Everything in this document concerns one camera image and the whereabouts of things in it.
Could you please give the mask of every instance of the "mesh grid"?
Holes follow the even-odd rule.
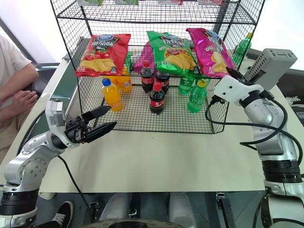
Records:
[[[76,69],[91,35],[100,34],[130,33],[128,51],[139,55],[148,41],[148,30],[169,32],[190,40],[186,28],[205,28],[219,34],[232,56],[247,33],[254,33],[265,0],[224,0],[222,6],[201,6],[194,0],[184,0],[181,6],[159,5],[156,0],[141,0],[139,6],[127,6],[115,5],[114,0],[105,0],[100,7],[80,7],[76,0],[50,1]],[[140,85],[138,76],[133,74],[132,81]],[[100,81],[101,77],[78,78],[82,113],[103,104]],[[171,85],[176,83],[177,86],[178,82],[178,78],[170,78]],[[150,112],[149,98],[141,86],[134,86],[131,93],[122,93],[125,111],[110,112],[90,125],[117,120],[116,129],[120,130],[218,133],[223,130],[223,126],[211,125],[204,117],[204,109],[213,96],[217,82],[217,79],[210,80],[206,103],[198,114],[187,111],[187,97],[179,95],[177,87],[173,86],[168,92],[164,111],[156,116]],[[210,110],[211,118],[225,121],[227,108],[227,104],[214,105]]]

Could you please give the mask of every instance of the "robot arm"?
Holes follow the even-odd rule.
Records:
[[[242,106],[250,122],[279,127],[284,113],[271,100],[263,96],[263,88],[247,82],[239,72],[230,69],[233,77],[225,76],[216,86],[215,95]],[[274,130],[253,127],[254,139],[260,140]],[[290,228],[304,226],[304,183],[297,163],[293,141],[278,133],[267,141],[257,143],[256,148],[262,161],[264,185],[267,195],[262,200],[262,222],[264,227],[285,221]]]
[[[62,102],[47,103],[50,131],[29,140],[5,169],[7,183],[3,187],[0,204],[0,228],[30,226],[35,220],[38,190],[50,161],[68,147],[75,148],[80,143],[89,143],[109,133],[116,122],[104,123],[93,129],[87,124],[110,108],[102,106],[82,114],[82,118],[66,120]]]

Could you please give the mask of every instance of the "red bottle cap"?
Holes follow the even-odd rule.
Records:
[[[151,66],[151,63],[149,60],[145,60],[143,63],[142,63],[143,67],[144,68],[149,68]]]
[[[162,84],[160,82],[154,82],[153,84],[153,90],[158,92],[158,91],[161,91],[162,90]]]

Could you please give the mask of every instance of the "green soda bottle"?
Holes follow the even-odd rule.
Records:
[[[194,79],[182,77],[180,78],[180,84],[179,84],[179,93],[181,95],[186,95],[192,87],[192,84],[194,82]]]
[[[242,57],[246,54],[246,48],[248,44],[249,44],[248,49],[251,48],[251,42],[250,42],[251,37],[252,37],[252,33],[248,33],[246,39],[242,40],[239,43],[235,53],[232,56],[232,62],[234,64],[239,65],[241,63]]]
[[[199,80],[198,83],[191,89],[187,105],[190,112],[197,113],[201,110],[207,96],[207,92],[205,90],[206,85],[206,81]]]

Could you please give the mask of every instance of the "orange juice bottle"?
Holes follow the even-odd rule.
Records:
[[[106,103],[111,106],[112,111],[120,111],[123,108],[123,103],[120,98],[117,87],[111,83],[109,78],[104,78],[102,81],[102,92]]]
[[[112,82],[114,85],[118,86],[116,77],[117,77],[117,76],[108,76],[108,75],[104,75],[104,76],[103,76],[103,79],[104,79],[104,78],[109,78],[109,79],[111,80],[111,82]]]
[[[118,83],[118,88],[124,92],[130,92],[132,89],[132,82],[129,72],[127,71],[126,65],[123,67],[123,72],[121,76],[116,76],[116,81]]]

